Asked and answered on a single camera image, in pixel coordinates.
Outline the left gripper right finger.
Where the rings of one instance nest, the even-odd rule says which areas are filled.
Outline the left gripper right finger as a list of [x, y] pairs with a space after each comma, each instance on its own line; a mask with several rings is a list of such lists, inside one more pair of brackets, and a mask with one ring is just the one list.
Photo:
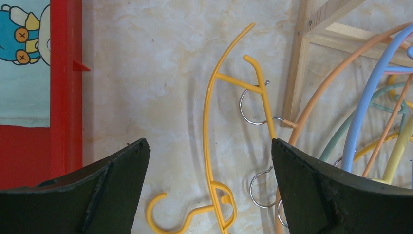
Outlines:
[[411, 189], [346, 172], [281, 139], [271, 154], [290, 233], [412, 233]]

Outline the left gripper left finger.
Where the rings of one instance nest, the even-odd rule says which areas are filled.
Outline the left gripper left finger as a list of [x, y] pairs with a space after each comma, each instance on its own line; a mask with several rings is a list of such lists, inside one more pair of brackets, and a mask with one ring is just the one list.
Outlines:
[[35, 187], [2, 190], [3, 234], [129, 234], [150, 159], [141, 138]]

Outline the light yellow hanger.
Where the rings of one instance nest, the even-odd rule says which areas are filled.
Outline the light yellow hanger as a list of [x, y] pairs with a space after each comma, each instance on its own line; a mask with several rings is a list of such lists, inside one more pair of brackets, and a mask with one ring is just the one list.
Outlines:
[[403, 128], [398, 133], [397, 141], [392, 149], [391, 155], [387, 161], [383, 176], [381, 179], [374, 178], [373, 181], [384, 184], [391, 184], [399, 166], [405, 148], [411, 141], [413, 135], [413, 118], [410, 117]]

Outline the blue hanger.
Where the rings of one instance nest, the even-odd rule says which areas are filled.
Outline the blue hanger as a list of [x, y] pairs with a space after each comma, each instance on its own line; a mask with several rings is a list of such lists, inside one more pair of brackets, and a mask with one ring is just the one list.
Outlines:
[[342, 155], [341, 169], [347, 172], [351, 172], [353, 159], [355, 155], [355, 149], [359, 131], [362, 127], [364, 117], [369, 108], [370, 101], [373, 97], [375, 89], [384, 74], [408, 74], [412, 73], [412, 67], [400, 67], [400, 66], [388, 66], [392, 56], [397, 51], [399, 46], [405, 41], [405, 39], [413, 33], [413, 25], [410, 24], [400, 33], [398, 33], [392, 42], [387, 46], [383, 52], [381, 58], [378, 60], [375, 68], [373, 69], [365, 89], [362, 93], [360, 101], [355, 110], [353, 120], [350, 124], [344, 149]]

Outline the peach orange hanger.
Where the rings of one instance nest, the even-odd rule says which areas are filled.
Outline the peach orange hanger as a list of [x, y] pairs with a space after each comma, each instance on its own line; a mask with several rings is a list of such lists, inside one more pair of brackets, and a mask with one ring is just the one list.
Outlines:
[[[252, 91], [251, 89], [245, 89], [240, 97], [239, 100], [239, 109], [240, 112], [243, 116], [243, 118], [250, 124], [253, 125], [263, 125], [265, 123], [267, 123], [267, 121], [269, 120], [272, 123], [272, 120], [274, 119], [278, 119], [281, 120], [283, 122], [285, 122], [288, 126], [293, 127], [293, 133], [291, 134], [289, 143], [292, 145], [295, 145], [300, 133], [302, 131], [302, 128], [304, 126], [304, 124], [306, 123], [311, 111], [313, 110], [314, 106], [316, 105], [316, 103], [318, 102], [318, 100], [321, 98], [321, 96], [323, 95], [323, 93], [326, 91], [326, 89], [329, 87], [329, 85], [333, 82], [333, 80], [343, 71], [344, 68], [346, 68], [352, 61], [354, 61], [357, 57], [361, 56], [364, 52], [366, 52], [368, 49], [370, 49], [371, 47], [373, 47], [374, 45], [378, 44], [379, 42], [384, 42], [384, 43], [388, 43], [389, 45], [387, 46], [386, 50], [390, 48], [390, 44], [392, 42], [396, 42], [396, 38], [399, 38], [399, 36], [402, 36], [401, 34], [404, 32], [408, 32], [407, 29], [411, 29], [409, 31], [409, 34], [407, 36], [404, 37], [404, 39], [402, 40], [402, 42], [400, 43], [400, 45], [396, 46], [396, 49], [398, 49], [399, 47], [403, 47], [403, 49], [407, 49], [407, 45], [404, 45], [404, 41], [406, 40], [406, 38], [410, 37], [411, 34], [413, 33], [413, 23], [406, 23], [400, 26], [397, 26], [391, 30], [388, 30], [382, 34], [379, 34], [377, 36], [372, 37], [371, 39], [367, 40], [367, 42], [362, 45], [361, 47], [359, 47], [358, 49], [355, 50], [355, 52], [353, 52], [351, 55], [349, 55], [346, 59], [344, 59], [328, 76], [327, 78], [321, 83], [321, 85], [319, 86], [319, 88], [315, 91], [315, 93], [312, 95], [312, 97], [310, 98], [310, 100], [308, 101], [306, 107], [304, 108], [304, 110], [302, 111], [301, 115], [299, 116], [298, 120], [296, 123], [291, 122], [291, 121], [287, 121], [286, 119], [280, 118], [280, 117], [272, 117], [270, 119], [267, 118], [267, 120], [263, 121], [263, 122], [252, 122], [251, 120], [249, 120], [245, 114], [243, 113], [242, 110], [242, 101], [244, 96], [246, 95], [246, 93], [248, 91]], [[395, 38], [390, 37], [391, 35], [397, 34]], [[399, 136], [399, 132], [393, 132], [391, 134], [387, 134], [387, 136], [383, 139], [383, 142], [387, 142], [391, 139], [394, 139], [396, 137]], [[375, 141], [374, 143], [371, 143], [370, 145], [368, 145], [365, 149], [357, 151], [357, 153], [355, 154], [355, 160], [359, 159], [361, 156], [365, 155], [366, 153], [368, 153], [369, 151], [371, 151], [373, 149], [373, 146], [378, 146], [382, 145], [382, 143], [379, 144], [379, 140]], [[273, 169], [273, 166], [270, 166], [270, 168], [267, 171], [264, 171], [262, 173], [258, 173], [255, 175], [255, 177], [252, 179], [251, 183], [250, 183], [250, 197], [253, 200], [253, 202], [257, 205], [260, 206], [262, 208], [270, 208], [273, 205], [278, 204], [278, 202], [281, 200], [280, 194], [279, 194], [279, 190], [277, 188], [277, 192], [276, 192], [276, 201], [274, 202], [274, 204], [272, 205], [259, 205], [257, 202], [255, 202], [255, 200], [253, 199], [252, 196], [252, 185], [253, 182], [255, 181], [255, 179], [265, 173], [269, 173], [271, 170]], [[275, 215], [277, 216], [277, 212], [278, 212], [278, 208], [276, 207], [275, 210]], [[282, 225], [282, 223], [278, 220], [277, 217], [275, 217], [275, 232], [276, 234], [283, 234], [284, 232], [284, 226]]]

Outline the red plastic bin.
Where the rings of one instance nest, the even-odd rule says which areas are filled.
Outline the red plastic bin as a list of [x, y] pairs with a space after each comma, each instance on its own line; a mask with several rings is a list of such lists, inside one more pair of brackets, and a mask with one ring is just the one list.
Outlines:
[[82, 1], [0, 3], [0, 187], [82, 167]]

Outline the yellow-orange plastic hook hanger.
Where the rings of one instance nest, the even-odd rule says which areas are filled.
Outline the yellow-orange plastic hook hanger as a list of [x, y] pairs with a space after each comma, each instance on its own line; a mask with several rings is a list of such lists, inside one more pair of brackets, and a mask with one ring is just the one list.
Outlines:
[[211, 149], [210, 149], [210, 133], [209, 133], [209, 118], [210, 118], [210, 109], [211, 109], [211, 101], [213, 97], [213, 92], [215, 88], [215, 84], [217, 80], [222, 80], [228, 82], [230, 84], [239, 86], [244, 88], [247, 91], [252, 91], [257, 93], [261, 96], [263, 110], [265, 113], [269, 135], [271, 138], [276, 137], [276, 131], [273, 123], [273, 117], [271, 115], [271, 108], [268, 98], [268, 91], [266, 86], [268, 84], [267, 80], [264, 80], [263, 71], [260, 64], [251, 56], [244, 55], [243, 59], [249, 63], [256, 74], [257, 84], [251, 84], [240, 79], [231, 77], [229, 75], [225, 75], [220, 72], [220, 68], [231, 52], [231, 50], [236, 46], [236, 44], [247, 34], [249, 33], [254, 27], [255, 23], [251, 23], [248, 25], [242, 32], [238, 34], [238, 36], [231, 42], [231, 44], [226, 48], [220, 59], [218, 60], [211, 77], [209, 79], [209, 83], [206, 90], [205, 100], [204, 100], [204, 108], [203, 108], [203, 118], [202, 118], [202, 144], [203, 144], [203, 159], [204, 159], [204, 166], [206, 171], [206, 181], [209, 189], [209, 196], [211, 199], [212, 204], [205, 205], [202, 207], [195, 208], [191, 210], [184, 223], [183, 226], [177, 230], [178, 234], [184, 234], [190, 227], [192, 219], [202, 213], [206, 212], [214, 212], [217, 223], [220, 229], [220, 232], [223, 234], [227, 234], [229, 232], [229, 228], [235, 223], [236, 218], [238, 216], [238, 210], [236, 207], [235, 198], [233, 192], [230, 188], [215, 180], [213, 167], [211, 163]]

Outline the light green cartoon cloth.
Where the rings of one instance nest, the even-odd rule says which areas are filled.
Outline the light green cartoon cloth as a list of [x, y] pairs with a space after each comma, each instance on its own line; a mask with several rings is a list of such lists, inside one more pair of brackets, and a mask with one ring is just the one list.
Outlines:
[[0, 123], [50, 126], [51, 5], [0, 2]]

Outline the wooden hanger rack frame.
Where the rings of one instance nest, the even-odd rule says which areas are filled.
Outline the wooden hanger rack frame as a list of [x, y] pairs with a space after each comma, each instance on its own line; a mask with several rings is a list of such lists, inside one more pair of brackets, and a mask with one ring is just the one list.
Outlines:
[[[275, 103], [275, 114], [296, 121], [316, 88], [327, 75], [355, 51], [361, 42], [344, 39], [345, 33], [369, 37], [383, 33], [413, 20], [410, 0], [366, 0], [325, 29], [301, 36], [297, 23], [308, 19], [324, 5], [322, 0], [308, 0], [301, 8], [299, 0], [276, 0], [272, 4], [274, 31], [280, 37], [277, 51], [283, 65], [282, 87]], [[361, 56], [343, 70], [317, 101], [309, 116], [309, 125], [316, 126], [319, 118], [336, 126], [350, 114], [361, 95], [374, 60]]]

